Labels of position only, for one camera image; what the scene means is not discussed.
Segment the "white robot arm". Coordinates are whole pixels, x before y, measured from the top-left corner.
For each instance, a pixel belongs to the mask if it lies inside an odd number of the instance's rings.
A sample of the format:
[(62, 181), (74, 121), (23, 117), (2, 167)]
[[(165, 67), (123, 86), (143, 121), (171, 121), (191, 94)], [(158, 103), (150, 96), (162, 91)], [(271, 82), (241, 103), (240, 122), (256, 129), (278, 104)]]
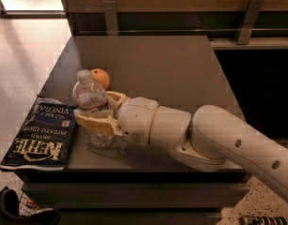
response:
[(230, 160), (288, 203), (288, 149), (232, 113), (214, 105), (204, 105), (195, 113), (183, 112), (113, 91), (108, 99), (110, 110), (76, 109), (77, 123), (127, 143), (159, 147), (202, 172), (215, 172)]

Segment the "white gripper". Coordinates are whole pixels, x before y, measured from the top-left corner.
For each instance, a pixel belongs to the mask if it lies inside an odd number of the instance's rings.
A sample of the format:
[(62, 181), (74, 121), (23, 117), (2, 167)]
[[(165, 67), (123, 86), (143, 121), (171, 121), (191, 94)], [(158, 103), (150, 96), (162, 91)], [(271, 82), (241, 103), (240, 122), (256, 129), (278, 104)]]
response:
[(145, 97), (129, 99), (125, 94), (107, 91), (109, 108), (118, 111), (117, 119), (112, 110), (88, 112), (76, 109), (77, 123), (103, 136), (122, 136), (127, 143), (146, 146), (149, 141), (152, 120), (159, 104)]

